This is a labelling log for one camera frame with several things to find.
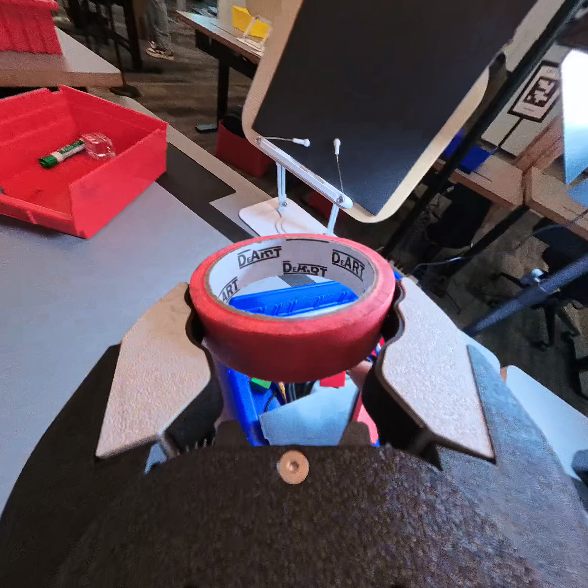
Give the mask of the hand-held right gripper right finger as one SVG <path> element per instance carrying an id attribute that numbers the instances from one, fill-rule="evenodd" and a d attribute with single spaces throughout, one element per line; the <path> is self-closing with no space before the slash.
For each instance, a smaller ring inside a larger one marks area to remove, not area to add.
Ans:
<path id="1" fill-rule="evenodd" d="M 469 348 L 494 370 L 496 356 L 407 277 L 383 327 L 385 344 L 362 391 L 379 445 L 422 457 L 442 446 L 494 462 Z"/>

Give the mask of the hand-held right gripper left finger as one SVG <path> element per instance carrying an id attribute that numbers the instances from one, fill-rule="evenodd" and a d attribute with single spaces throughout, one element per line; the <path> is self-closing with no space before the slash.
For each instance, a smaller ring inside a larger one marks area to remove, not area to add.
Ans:
<path id="1" fill-rule="evenodd" d="M 191 342 L 189 287 L 177 284 L 124 335 L 95 456 L 108 459 L 160 442 L 212 378 L 205 349 Z"/>

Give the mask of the red masking tape roll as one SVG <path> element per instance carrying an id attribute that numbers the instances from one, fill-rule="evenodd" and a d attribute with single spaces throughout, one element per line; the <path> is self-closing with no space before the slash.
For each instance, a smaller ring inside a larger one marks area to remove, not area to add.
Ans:
<path id="1" fill-rule="evenodd" d="M 357 299 L 303 318 L 230 305 L 251 283 L 285 275 L 338 282 Z M 194 340 L 220 363 L 255 378 L 285 383 L 327 378 L 354 367 L 376 347 L 395 286 L 389 262 L 349 239 L 287 233 L 244 240 L 210 255 L 192 274 Z"/>

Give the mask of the blue storage bin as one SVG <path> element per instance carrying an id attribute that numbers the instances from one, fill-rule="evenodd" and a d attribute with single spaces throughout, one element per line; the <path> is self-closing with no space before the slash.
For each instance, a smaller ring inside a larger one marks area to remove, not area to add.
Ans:
<path id="1" fill-rule="evenodd" d="M 319 379 L 344 371 L 334 373 L 331 360 L 340 364 L 341 359 L 327 335 L 314 327 L 308 336 L 301 336 L 294 334 L 293 328 L 320 322 L 329 311 L 336 311 L 338 317 L 356 300 L 351 290 L 333 281 L 250 293 L 231 300 L 232 309 L 245 311 L 246 318 L 253 318 L 255 324 L 270 327 L 269 343 L 241 328 L 229 338 L 236 353 L 230 353 L 225 345 L 212 352 L 229 408 L 250 445 L 269 445 L 259 422 L 262 413 L 316 392 L 321 388 Z M 253 393 L 251 378 L 271 381 L 271 390 Z M 349 422 L 361 424 L 368 445 L 379 445 L 360 391 Z"/>
<path id="2" fill-rule="evenodd" d="M 460 143 L 463 142 L 466 136 L 465 129 L 460 131 L 453 137 L 447 148 L 442 153 L 441 159 L 444 161 L 449 160 L 454 155 L 455 151 L 459 147 Z M 458 170 L 464 173 L 472 173 L 477 171 L 492 155 L 496 152 L 495 149 L 488 151 L 486 148 L 474 144 L 469 148 L 466 155 L 460 161 Z"/>

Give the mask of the red storage bin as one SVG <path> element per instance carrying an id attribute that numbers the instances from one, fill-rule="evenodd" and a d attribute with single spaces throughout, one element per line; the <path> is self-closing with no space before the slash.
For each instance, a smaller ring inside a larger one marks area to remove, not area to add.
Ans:
<path id="1" fill-rule="evenodd" d="M 1 100 L 1 215 L 90 239 L 166 171 L 166 122 L 60 86 Z M 114 158 L 40 158 L 99 133 Z"/>
<path id="2" fill-rule="evenodd" d="M 55 1 L 1 1 L 1 51 L 61 55 Z"/>

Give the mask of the yellow object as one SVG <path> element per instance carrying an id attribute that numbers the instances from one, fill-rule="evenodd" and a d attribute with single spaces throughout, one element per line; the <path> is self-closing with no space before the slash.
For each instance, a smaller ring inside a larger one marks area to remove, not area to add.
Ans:
<path id="1" fill-rule="evenodd" d="M 246 7 L 233 5 L 231 8 L 232 26 L 242 33 L 243 38 L 258 42 L 269 37 L 271 22 L 259 16 L 253 16 Z"/>

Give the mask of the black light stand pole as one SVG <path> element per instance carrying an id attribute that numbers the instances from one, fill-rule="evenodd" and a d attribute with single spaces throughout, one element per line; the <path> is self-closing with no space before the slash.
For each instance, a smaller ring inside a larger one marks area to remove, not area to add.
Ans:
<path id="1" fill-rule="evenodd" d="M 426 210 L 434 196 L 438 193 L 439 189 L 443 187 L 445 182 L 449 181 L 453 171 L 457 170 L 460 160 L 467 154 L 469 148 L 477 142 L 482 133 L 486 131 L 488 126 L 510 100 L 518 86 L 523 83 L 526 76 L 532 73 L 533 69 L 541 61 L 548 48 L 550 48 L 562 30 L 568 25 L 569 20 L 572 19 L 580 9 L 581 4 L 582 1 L 564 1 L 561 4 L 558 11 L 554 14 L 552 19 L 546 25 L 544 31 L 524 55 L 509 79 L 506 80 L 497 91 L 486 110 L 481 114 L 475 125 L 471 127 L 470 132 L 458 145 L 452 158 L 447 160 L 440 168 L 440 171 L 437 172 L 435 178 L 432 180 L 420 200 L 416 202 L 406 219 L 399 225 L 397 230 L 391 234 L 389 240 L 381 251 L 384 258 L 389 259 L 393 249 L 399 245 L 405 235 L 413 229 L 415 223 L 419 220 L 420 216 Z M 460 269 L 463 269 L 476 257 L 484 253 L 496 239 L 504 235 L 505 232 L 517 223 L 529 210 L 530 208 L 522 203 L 520 206 L 512 210 L 507 217 L 496 224 L 495 227 L 480 239 L 466 255 L 444 261 L 444 265 L 453 265 L 453 267 L 447 272 L 448 279 L 453 277 L 458 271 L 460 271 Z M 541 282 L 535 282 L 533 285 L 529 285 L 526 289 L 518 293 L 516 297 L 490 312 L 484 318 L 466 327 L 465 334 L 475 336 L 525 308 L 544 302 L 552 293 L 553 292 L 550 290 L 543 290 Z"/>

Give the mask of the small clear plastic box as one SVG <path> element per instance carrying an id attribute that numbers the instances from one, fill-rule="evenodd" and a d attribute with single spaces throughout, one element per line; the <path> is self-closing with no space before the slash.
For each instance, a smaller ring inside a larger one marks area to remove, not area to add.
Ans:
<path id="1" fill-rule="evenodd" d="M 84 150 L 94 160 L 106 161 L 116 157 L 114 144 L 102 133 L 87 133 L 80 136 Z"/>

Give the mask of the red floor basket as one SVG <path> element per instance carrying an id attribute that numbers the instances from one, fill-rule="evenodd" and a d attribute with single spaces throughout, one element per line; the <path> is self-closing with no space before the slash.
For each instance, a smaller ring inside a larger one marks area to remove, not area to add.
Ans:
<path id="1" fill-rule="evenodd" d="M 271 158 L 246 138 L 234 134 L 221 122 L 217 127 L 215 157 L 255 178 L 265 175 L 274 164 Z"/>

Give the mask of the green marker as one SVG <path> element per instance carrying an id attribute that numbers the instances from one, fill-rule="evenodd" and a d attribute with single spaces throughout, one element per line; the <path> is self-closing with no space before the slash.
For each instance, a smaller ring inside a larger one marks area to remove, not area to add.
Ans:
<path id="1" fill-rule="evenodd" d="M 63 146 L 59 150 L 53 151 L 52 153 L 39 158 L 38 163 L 44 169 L 53 169 L 67 159 L 82 153 L 85 151 L 85 148 L 84 141 L 79 139 L 76 142 Z"/>

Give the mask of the studio softbox light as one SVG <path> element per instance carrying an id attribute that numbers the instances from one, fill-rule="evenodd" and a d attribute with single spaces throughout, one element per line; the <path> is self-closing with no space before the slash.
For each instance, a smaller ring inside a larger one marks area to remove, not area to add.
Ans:
<path id="1" fill-rule="evenodd" d="M 563 162 L 568 194 L 587 206 L 587 53 L 572 49 L 560 67 L 562 85 Z"/>

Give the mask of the black white marker sign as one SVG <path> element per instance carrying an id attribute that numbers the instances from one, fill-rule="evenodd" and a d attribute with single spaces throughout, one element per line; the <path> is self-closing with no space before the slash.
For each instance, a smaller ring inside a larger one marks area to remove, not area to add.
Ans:
<path id="1" fill-rule="evenodd" d="M 557 63 L 542 61 L 508 110 L 508 114 L 540 123 L 561 96 L 561 74 Z"/>

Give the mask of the grey side table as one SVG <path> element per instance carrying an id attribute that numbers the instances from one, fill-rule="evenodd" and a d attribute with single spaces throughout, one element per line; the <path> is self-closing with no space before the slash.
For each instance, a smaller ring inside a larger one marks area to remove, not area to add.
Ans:
<path id="1" fill-rule="evenodd" d="M 61 54 L 1 52 L 1 87 L 43 88 L 119 86 L 121 71 L 82 43 L 55 28 Z"/>

